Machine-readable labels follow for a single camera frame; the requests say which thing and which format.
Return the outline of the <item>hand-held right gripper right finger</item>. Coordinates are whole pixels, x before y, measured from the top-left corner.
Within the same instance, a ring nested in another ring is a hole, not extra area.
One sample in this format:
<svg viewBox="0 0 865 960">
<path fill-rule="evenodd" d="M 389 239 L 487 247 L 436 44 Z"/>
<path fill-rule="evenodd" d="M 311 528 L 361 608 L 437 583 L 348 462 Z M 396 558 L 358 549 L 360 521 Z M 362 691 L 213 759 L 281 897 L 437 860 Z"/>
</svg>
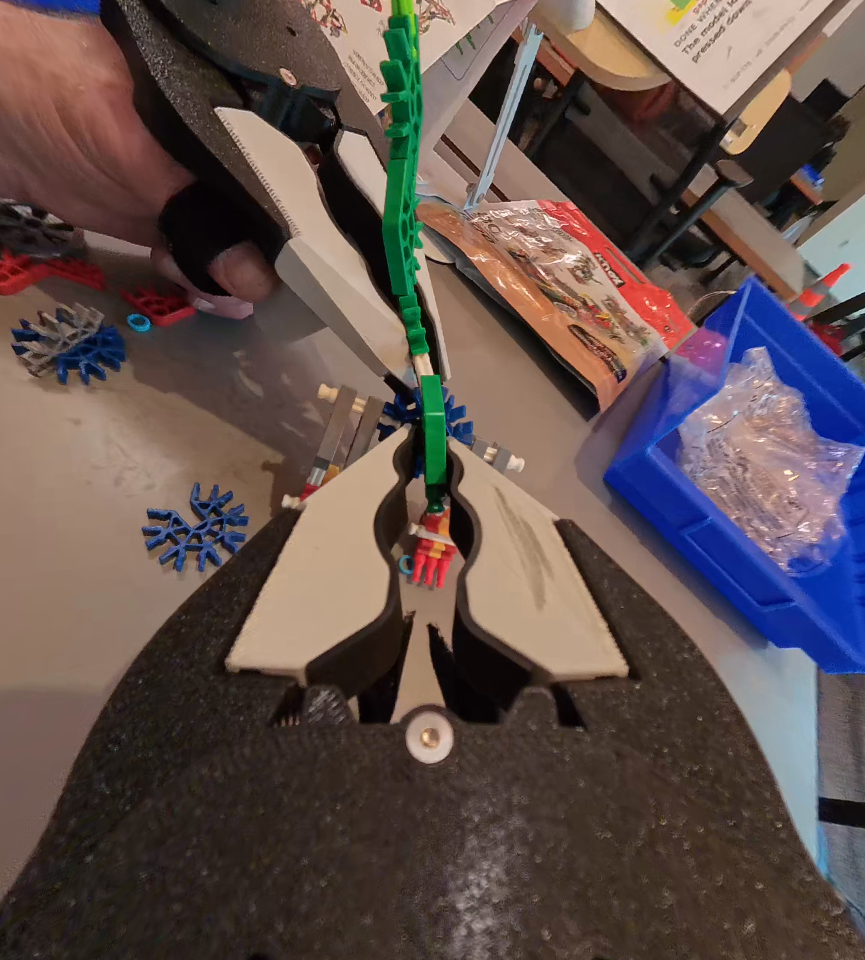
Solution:
<svg viewBox="0 0 865 960">
<path fill-rule="evenodd" d="M 459 627 L 540 683 L 627 677 L 559 517 L 467 447 L 449 452 Z"/>
</svg>

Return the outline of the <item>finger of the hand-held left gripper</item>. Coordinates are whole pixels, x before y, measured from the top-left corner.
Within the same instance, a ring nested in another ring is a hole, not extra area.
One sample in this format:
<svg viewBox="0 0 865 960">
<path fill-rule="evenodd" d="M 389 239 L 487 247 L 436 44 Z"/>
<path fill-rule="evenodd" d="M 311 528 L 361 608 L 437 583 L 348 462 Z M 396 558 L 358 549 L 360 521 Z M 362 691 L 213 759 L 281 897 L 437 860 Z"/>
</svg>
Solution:
<svg viewBox="0 0 865 960">
<path fill-rule="evenodd" d="M 350 177 L 373 214 L 382 222 L 387 191 L 387 173 L 378 153 L 368 137 L 361 132 L 343 130 L 335 141 L 338 163 L 344 173 Z M 423 311 L 423 325 L 429 346 L 434 371 L 444 382 L 451 379 L 452 371 L 443 338 L 439 306 L 429 263 L 422 247 L 415 251 L 418 261 L 417 297 Z"/>
<path fill-rule="evenodd" d="M 412 380 L 402 322 L 331 218 L 304 151 L 255 113 L 213 111 L 284 217 L 289 236 L 274 264 L 281 280 L 374 374 Z"/>
</svg>

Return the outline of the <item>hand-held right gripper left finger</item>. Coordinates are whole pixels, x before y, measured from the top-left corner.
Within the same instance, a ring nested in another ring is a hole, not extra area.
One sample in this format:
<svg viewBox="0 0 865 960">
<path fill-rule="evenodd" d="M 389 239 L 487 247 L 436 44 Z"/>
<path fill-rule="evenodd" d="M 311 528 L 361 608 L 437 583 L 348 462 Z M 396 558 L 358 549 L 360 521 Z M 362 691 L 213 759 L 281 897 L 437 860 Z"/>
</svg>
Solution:
<svg viewBox="0 0 865 960">
<path fill-rule="evenodd" d="M 304 687 L 369 687 L 404 637 L 392 556 L 408 526 L 414 431 L 401 428 L 306 499 L 225 667 Z"/>
</svg>

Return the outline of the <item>multicoloured construction toy model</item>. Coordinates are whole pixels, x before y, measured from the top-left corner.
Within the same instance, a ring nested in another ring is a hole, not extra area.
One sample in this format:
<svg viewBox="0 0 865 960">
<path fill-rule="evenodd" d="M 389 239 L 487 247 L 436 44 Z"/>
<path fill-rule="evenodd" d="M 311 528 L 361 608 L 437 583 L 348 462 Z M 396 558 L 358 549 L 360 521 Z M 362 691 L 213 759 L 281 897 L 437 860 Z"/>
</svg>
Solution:
<svg viewBox="0 0 865 960">
<path fill-rule="evenodd" d="M 285 495 L 282 507 L 300 510 L 305 501 L 344 469 L 361 459 L 374 443 L 387 439 L 402 426 L 416 426 L 422 420 L 422 392 L 398 394 L 386 401 L 376 396 L 360 397 L 350 387 L 321 384 L 320 401 L 329 402 L 331 414 L 301 494 Z M 466 407 L 457 404 L 447 388 L 442 389 L 447 436 L 472 450 L 488 465 L 502 473 L 520 473 L 525 460 L 498 442 L 489 442 L 474 433 L 466 418 Z M 444 587 L 458 547 L 450 536 L 451 508 L 438 513 L 426 509 L 418 523 L 410 523 L 412 549 L 399 558 L 398 567 L 411 583 L 429 589 Z"/>
</svg>

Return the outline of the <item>person's left hand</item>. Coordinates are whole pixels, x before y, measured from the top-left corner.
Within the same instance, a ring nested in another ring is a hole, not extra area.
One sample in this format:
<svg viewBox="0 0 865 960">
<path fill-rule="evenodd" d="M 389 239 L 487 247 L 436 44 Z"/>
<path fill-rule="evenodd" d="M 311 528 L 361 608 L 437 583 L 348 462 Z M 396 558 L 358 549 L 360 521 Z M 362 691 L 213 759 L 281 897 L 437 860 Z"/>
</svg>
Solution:
<svg viewBox="0 0 865 960">
<path fill-rule="evenodd" d="M 132 93 L 126 60 L 100 23 L 0 2 L 0 198 L 150 248 L 153 263 L 215 313 L 243 316 L 279 278 L 250 243 L 210 264 L 227 296 L 182 276 L 157 221 L 194 177 L 148 131 Z"/>
</svg>

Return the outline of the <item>blue snowflake connector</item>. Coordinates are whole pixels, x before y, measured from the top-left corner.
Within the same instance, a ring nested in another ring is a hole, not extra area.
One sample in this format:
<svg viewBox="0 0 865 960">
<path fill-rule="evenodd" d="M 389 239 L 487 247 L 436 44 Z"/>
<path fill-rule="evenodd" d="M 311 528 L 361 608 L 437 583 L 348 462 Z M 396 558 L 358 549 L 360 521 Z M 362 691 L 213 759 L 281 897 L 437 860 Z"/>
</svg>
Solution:
<svg viewBox="0 0 865 960">
<path fill-rule="evenodd" d="M 223 557 L 235 556 L 247 540 L 250 517 L 246 506 L 233 504 L 233 499 L 233 491 L 222 491 L 219 484 L 205 490 L 195 483 L 188 498 L 191 519 L 179 510 L 147 509 L 147 522 L 140 529 L 145 549 L 176 573 L 189 562 L 199 573 L 208 566 L 219 568 Z"/>
</svg>

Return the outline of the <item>toy instruction sheet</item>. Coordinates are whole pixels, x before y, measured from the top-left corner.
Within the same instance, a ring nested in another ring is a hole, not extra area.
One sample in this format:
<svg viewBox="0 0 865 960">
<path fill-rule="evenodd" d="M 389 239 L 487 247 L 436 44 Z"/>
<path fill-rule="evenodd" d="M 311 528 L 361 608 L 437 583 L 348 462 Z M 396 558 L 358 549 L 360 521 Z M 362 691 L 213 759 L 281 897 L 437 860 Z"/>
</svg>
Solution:
<svg viewBox="0 0 865 960">
<path fill-rule="evenodd" d="M 373 114 L 384 108 L 387 89 L 380 63 L 388 58 L 383 40 L 392 14 L 391 1 L 302 1 L 306 14 L 319 26 Z M 423 69 L 441 58 L 462 77 L 474 52 L 499 25 L 511 2 L 418 1 L 420 63 Z"/>
</svg>

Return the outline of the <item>blue storage bin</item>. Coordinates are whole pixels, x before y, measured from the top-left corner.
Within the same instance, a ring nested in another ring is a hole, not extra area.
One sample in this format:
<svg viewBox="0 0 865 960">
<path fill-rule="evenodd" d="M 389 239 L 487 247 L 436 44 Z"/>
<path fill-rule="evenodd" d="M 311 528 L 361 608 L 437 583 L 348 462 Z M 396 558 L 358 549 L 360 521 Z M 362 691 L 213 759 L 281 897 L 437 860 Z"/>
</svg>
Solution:
<svg viewBox="0 0 865 960">
<path fill-rule="evenodd" d="M 802 650 L 828 674 L 863 674 L 865 455 L 842 500 L 844 545 L 828 564 L 798 576 L 783 572 L 677 464 L 679 426 L 723 387 L 728 364 L 758 347 L 802 395 L 820 436 L 865 447 L 865 384 L 750 277 L 671 355 L 604 482 L 767 640 Z"/>
</svg>

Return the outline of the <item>grey wheel hub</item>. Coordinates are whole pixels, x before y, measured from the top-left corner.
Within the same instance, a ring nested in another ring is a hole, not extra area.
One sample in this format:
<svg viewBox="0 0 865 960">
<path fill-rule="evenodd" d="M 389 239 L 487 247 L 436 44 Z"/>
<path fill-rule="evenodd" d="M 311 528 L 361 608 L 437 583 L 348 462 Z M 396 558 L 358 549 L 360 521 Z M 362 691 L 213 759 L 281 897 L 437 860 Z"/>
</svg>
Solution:
<svg viewBox="0 0 865 960">
<path fill-rule="evenodd" d="M 79 257 L 87 251 L 81 229 L 40 207 L 1 198 L 0 247 L 40 260 Z"/>
</svg>

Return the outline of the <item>orange toy package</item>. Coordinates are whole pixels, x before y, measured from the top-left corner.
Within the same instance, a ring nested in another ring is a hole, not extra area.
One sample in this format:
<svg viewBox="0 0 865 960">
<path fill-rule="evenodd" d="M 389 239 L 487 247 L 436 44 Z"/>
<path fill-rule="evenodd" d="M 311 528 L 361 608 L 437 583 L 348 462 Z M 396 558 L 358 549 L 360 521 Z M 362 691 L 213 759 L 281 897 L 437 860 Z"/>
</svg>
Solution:
<svg viewBox="0 0 865 960">
<path fill-rule="evenodd" d="M 455 264 L 522 321 L 607 410 L 696 325 L 570 200 L 419 203 Z"/>
</svg>

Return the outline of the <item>blue and grey snowflake connectors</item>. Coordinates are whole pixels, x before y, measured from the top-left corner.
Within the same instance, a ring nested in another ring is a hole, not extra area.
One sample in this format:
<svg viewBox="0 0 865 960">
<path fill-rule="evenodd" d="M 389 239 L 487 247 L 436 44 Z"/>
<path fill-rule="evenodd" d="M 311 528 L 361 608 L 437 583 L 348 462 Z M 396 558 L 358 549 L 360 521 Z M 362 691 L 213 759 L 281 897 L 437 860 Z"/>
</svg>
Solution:
<svg viewBox="0 0 865 960">
<path fill-rule="evenodd" d="M 22 318 L 11 335 L 11 349 L 31 377 L 55 375 L 63 385 L 70 374 L 86 386 L 93 378 L 105 380 L 107 371 L 118 372 L 127 360 L 120 332 L 102 312 L 79 303 L 41 310 L 36 320 Z"/>
</svg>

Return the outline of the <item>clear plastic bag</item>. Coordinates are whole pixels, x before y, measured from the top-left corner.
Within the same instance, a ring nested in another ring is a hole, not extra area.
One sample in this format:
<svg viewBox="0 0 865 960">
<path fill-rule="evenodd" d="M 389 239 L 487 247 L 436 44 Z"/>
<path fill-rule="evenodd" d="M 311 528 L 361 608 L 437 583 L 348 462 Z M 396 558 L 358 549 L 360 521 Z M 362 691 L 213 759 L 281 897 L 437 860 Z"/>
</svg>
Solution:
<svg viewBox="0 0 865 960">
<path fill-rule="evenodd" d="M 832 563 L 865 445 L 818 434 L 802 393 L 781 381 L 765 347 L 728 366 L 722 388 L 678 435 L 679 469 L 788 576 Z"/>
</svg>

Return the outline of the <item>wooden chair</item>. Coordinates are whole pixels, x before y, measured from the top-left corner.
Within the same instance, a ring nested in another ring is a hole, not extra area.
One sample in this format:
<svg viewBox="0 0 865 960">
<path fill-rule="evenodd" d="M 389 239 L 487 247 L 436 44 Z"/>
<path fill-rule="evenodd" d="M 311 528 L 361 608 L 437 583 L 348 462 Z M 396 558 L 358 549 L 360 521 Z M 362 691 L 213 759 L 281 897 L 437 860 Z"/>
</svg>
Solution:
<svg viewBox="0 0 865 960">
<path fill-rule="evenodd" d="M 784 104 L 792 88 L 792 75 L 781 69 L 729 127 L 719 148 L 729 157 L 748 150 Z"/>
<path fill-rule="evenodd" d="M 671 78 L 599 8 L 591 24 L 568 35 L 569 62 L 593 82 L 610 90 L 643 92 Z"/>
</svg>

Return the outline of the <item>white printed sign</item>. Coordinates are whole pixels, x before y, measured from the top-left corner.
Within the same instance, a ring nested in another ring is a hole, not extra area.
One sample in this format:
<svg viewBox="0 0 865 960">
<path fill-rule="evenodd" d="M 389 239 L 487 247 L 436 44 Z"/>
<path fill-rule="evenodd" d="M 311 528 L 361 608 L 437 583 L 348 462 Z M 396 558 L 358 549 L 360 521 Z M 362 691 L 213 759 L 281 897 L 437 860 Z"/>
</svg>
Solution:
<svg viewBox="0 0 865 960">
<path fill-rule="evenodd" d="M 845 2 L 601 1 L 666 75 L 720 117 L 735 115 Z"/>
</svg>

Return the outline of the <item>orange traffic cone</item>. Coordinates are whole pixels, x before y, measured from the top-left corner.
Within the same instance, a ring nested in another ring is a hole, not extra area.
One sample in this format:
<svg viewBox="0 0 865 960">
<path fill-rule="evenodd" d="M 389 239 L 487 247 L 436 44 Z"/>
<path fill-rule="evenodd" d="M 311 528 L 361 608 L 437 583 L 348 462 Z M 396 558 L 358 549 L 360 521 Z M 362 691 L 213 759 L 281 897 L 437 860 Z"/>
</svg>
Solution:
<svg viewBox="0 0 865 960">
<path fill-rule="evenodd" d="M 812 316 L 828 297 L 832 288 L 851 270 L 851 264 L 842 263 L 834 270 L 826 273 L 818 280 L 807 286 L 796 298 L 791 300 L 786 309 L 799 321 L 805 321 Z"/>
</svg>

